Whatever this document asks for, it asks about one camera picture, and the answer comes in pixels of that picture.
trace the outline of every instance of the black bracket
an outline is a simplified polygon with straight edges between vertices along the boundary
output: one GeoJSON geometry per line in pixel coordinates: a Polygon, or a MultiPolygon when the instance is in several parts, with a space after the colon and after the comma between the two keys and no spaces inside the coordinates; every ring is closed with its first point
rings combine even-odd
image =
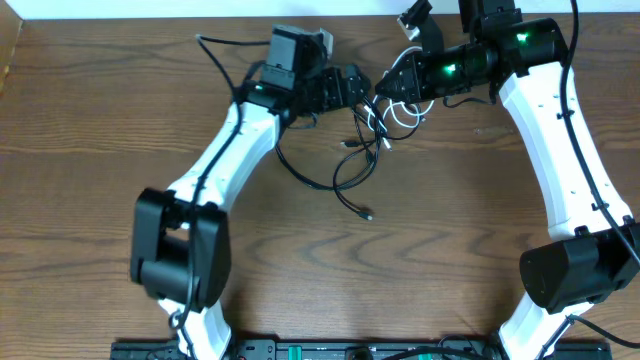
{"type": "MultiPolygon", "coordinates": [[[[624,218],[620,229],[640,249],[640,224],[624,218]]],[[[529,250],[520,258],[520,276],[533,302],[550,314],[583,302],[598,304],[624,289],[638,273],[613,229],[590,233],[585,226],[576,237],[529,250]]]]}
{"type": "Polygon", "coordinates": [[[409,41],[422,44],[422,53],[439,54],[444,51],[442,30],[429,14],[433,7],[428,0],[418,0],[398,18],[409,41]]]}
{"type": "MultiPolygon", "coordinates": [[[[213,306],[231,271],[231,247],[227,214],[213,203],[196,207],[196,289],[192,308],[213,306]]],[[[190,219],[189,203],[177,200],[171,191],[145,189],[138,197],[133,223],[131,279],[144,286],[154,299],[171,299],[184,304],[189,274],[189,244],[167,234],[190,219]]]]}

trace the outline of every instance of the white wall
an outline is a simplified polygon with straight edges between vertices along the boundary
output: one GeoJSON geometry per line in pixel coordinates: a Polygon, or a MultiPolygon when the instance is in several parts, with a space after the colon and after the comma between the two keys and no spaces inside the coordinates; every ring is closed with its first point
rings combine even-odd
{"type": "MultiPolygon", "coordinates": [[[[26,20],[155,17],[398,15],[414,0],[7,0],[26,20]]],[[[433,13],[458,13],[431,0],[433,13]]],[[[569,0],[516,0],[527,13],[571,10],[569,0]]],[[[579,0],[581,12],[639,12],[640,0],[579,0]]]]}

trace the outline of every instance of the green connector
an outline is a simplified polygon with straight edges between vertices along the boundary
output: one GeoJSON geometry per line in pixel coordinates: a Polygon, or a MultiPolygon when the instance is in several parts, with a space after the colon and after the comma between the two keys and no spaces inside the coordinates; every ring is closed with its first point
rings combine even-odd
{"type": "Polygon", "coordinates": [[[302,360],[302,347],[289,346],[289,360],[302,360]]]}

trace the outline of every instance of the wooden table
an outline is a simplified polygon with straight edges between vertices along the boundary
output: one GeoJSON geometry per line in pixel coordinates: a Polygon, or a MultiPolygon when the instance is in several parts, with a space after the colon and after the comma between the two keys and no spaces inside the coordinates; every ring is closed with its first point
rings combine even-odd
{"type": "MultiPolygon", "coordinates": [[[[570,18],[555,16],[570,37],[570,18]]],[[[438,16],[446,44],[457,16],[438,16]]],[[[584,15],[575,60],[585,117],[618,191],[640,214],[638,15],[584,15]]],[[[323,28],[339,65],[374,81],[409,44],[393,17],[27,22],[0,100],[0,354],[103,359],[119,338],[166,338],[167,317],[129,282],[133,204],[200,156],[229,93],[193,35],[269,39],[271,23],[323,28]]],[[[214,46],[239,81],[266,48],[214,46]]],[[[478,91],[478,96],[486,96],[478,91]]],[[[548,243],[541,193],[501,106],[438,103],[346,194],[365,222],[269,154],[231,215],[236,329],[282,338],[408,339],[488,334],[523,294],[520,254],[548,243]]],[[[348,111],[289,131],[283,151],[329,183],[355,136],[348,111]]],[[[640,340],[640,285],[588,313],[640,340]]],[[[596,335],[577,325],[571,335],[596,335]]],[[[615,347],[618,359],[639,354],[615,347]]]]}

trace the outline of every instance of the cable connector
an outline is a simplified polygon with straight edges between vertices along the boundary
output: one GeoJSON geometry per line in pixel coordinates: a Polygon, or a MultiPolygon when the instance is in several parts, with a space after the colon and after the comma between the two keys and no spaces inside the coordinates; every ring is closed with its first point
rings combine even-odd
{"type": "Polygon", "coordinates": [[[372,221],[373,220],[373,216],[367,214],[366,212],[363,211],[358,211],[356,214],[358,214],[358,216],[360,216],[361,218],[368,220],[368,221],[372,221]]]}
{"type": "Polygon", "coordinates": [[[342,141],[340,143],[340,145],[344,146],[344,147],[359,147],[362,144],[359,141],[355,141],[355,140],[348,140],[348,141],[342,141]]]}
{"type": "Polygon", "coordinates": [[[391,141],[387,140],[387,138],[382,138],[382,142],[384,142],[384,146],[386,146],[389,151],[393,151],[391,148],[391,141]]]}

